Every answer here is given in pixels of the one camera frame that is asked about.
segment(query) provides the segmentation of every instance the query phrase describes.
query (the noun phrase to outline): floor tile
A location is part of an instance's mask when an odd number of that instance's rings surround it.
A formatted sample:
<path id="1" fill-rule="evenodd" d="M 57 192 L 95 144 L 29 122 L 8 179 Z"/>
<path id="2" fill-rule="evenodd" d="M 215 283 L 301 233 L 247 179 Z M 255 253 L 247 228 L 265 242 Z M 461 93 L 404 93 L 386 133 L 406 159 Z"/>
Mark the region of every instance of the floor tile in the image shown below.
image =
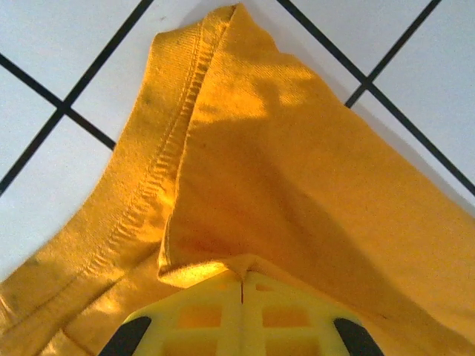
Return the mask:
<path id="1" fill-rule="evenodd" d="M 49 102 L 0 67 L 0 179 L 54 110 Z"/>
<path id="2" fill-rule="evenodd" d="M 63 99 L 137 4 L 3 1 L 0 53 Z"/>
<path id="3" fill-rule="evenodd" d="M 154 2 L 73 105 L 112 139 L 118 139 L 143 79 L 156 33 L 201 20 L 233 0 Z M 244 0 L 254 20 L 275 38 L 280 50 L 297 55 L 345 101 L 358 82 L 276 0 Z"/>
<path id="4" fill-rule="evenodd" d="M 353 110 L 444 194 L 475 217 L 475 197 L 399 121 L 366 92 Z"/>
<path id="5" fill-rule="evenodd" d="M 442 1 L 376 85 L 475 183 L 475 3 Z"/>
<path id="6" fill-rule="evenodd" d="M 79 209 L 110 155 L 75 122 L 59 122 L 0 198 L 0 280 Z"/>
<path id="7" fill-rule="evenodd" d="M 429 0 L 292 0 L 363 73 L 369 74 Z"/>

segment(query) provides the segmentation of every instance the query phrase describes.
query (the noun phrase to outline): black grout line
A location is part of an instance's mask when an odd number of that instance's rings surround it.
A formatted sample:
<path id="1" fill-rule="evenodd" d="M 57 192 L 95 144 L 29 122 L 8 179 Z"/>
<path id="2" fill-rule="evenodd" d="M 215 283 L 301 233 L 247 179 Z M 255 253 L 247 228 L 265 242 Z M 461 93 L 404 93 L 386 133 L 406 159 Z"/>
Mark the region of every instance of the black grout line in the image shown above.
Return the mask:
<path id="1" fill-rule="evenodd" d="M 0 65 L 12 73 L 16 78 L 24 82 L 28 87 L 33 89 L 37 94 L 39 94 L 43 99 L 46 99 L 49 103 L 53 104 L 57 108 L 63 106 L 63 103 L 60 98 L 51 93 L 43 85 L 39 84 L 35 79 L 25 73 L 7 57 L 0 53 Z"/>
<path id="2" fill-rule="evenodd" d="M 101 53 L 96 57 L 91 66 L 84 72 L 79 81 L 74 85 L 73 89 L 66 96 L 65 100 L 62 102 L 56 96 L 54 96 L 48 89 L 40 85 L 35 79 L 26 74 L 19 67 L 14 65 L 10 60 L 8 60 L 3 55 L 0 55 L 0 65 L 9 70 L 14 76 L 23 81 L 26 85 L 32 88 L 40 96 L 51 102 L 56 106 L 56 110 L 53 115 L 49 118 L 46 124 L 42 129 L 37 133 L 35 138 L 30 142 L 28 147 L 23 151 L 22 155 L 16 160 L 10 170 L 5 174 L 5 176 L 0 181 L 0 197 L 10 186 L 12 181 L 18 176 L 22 171 L 23 167 L 26 166 L 31 157 L 35 154 L 39 146 L 46 140 L 51 131 L 58 124 L 59 120 L 65 115 L 65 113 L 78 125 L 84 128 L 87 132 L 96 137 L 99 141 L 104 143 L 110 149 L 113 149 L 115 142 L 108 137 L 105 133 L 101 132 L 98 128 L 92 125 L 89 121 L 80 116 L 76 111 L 74 111 L 71 106 L 74 101 L 81 95 L 83 90 L 91 82 L 92 78 L 97 74 L 99 69 L 104 65 L 104 63 L 109 59 L 115 49 L 120 45 L 122 40 L 127 36 L 132 27 L 137 23 L 140 17 L 151 5 L 153 0 L 142 0 L 132 11 L 129 17 L 124 21 L 122 26 L 117 30 L 112 39 L 107 43 Z"/>
<path id="3" fill-rule="evenodd" d="M 0 197 L 7 190 L 8 186 L 12 183 L 20 171 L 26 166 L 30 158 L 44 142 L 46 137 L 48 137 L 50 132 L 55 128 L 62 116 L 63 112 L 60 109 L 56 109 L 49 120 L 43 125 L 42 129 L 37 133 L 35 138 L 30 142 L 28 147 L 25 148 L 22 155 L 16 160 L 7 174 L 4 175 L 3 179 L 0 181 Z"/>
<path id="4" fill-rule="evenodd" d="M 112 138 L 107 136 L 105 133 L 103 133 L 100 129 L 98 129 L 96 126 L 94 126 L 92 123 L 90 123 L 84 117 L 82 117 L 76 111 L 74 111 L 73 109 L 70 108 L 68 110 L 68 112 L 66 113 L 66 115 L 71 120 L 73 120 L 76 124 L 81 126 L 88 133 L 90 133 L 92 136 L 94 136 L 96 139 L 98 139 L 100 142 L 102 142 L 109 149 L 111 149 L 111 150 L 114 149 L 114 147 L 116 145 L 115 141 L 113 141 Z"/>
<path id="5" fill-rule="evenodd" d="M 374 84 L 368 91 L 475 196 L 475 185 Z"/>
<path id="6" fill-rule="evenodd" d="M 357 80 L 363 82 L 366 76 L 348 57 L 335 46 L 290 0 L 277 0 L 300 24 L 322 44 Z"/>
<path id="7" fill-rule="evenodd" d="M 355 102 L 360 98 L 363 94 L 364 90 L 367 86 L 374 82 L 376 77 L 386 68 L 389 64 L 391 59 L 401 50 L 402 46 L 406 44 L 409 38 L 417 31 L 417 29 L 421 26 L 422 22 L 435 10 L 437 5 L 440 3 L 441 0 L 432 0 L 425 9 L 417 16 L 414 22 L 406 29 L 406 31 L 399 37 L 396 43 L 389 49 L 386 55 L 382 58 L 382 60 L 374 67 L 371 71 L 370 75 L 361 82 L 360 86 L 356 91 L 352 94 L 352 96 L 347 100 L 345 105 L 351 108 Z"/>

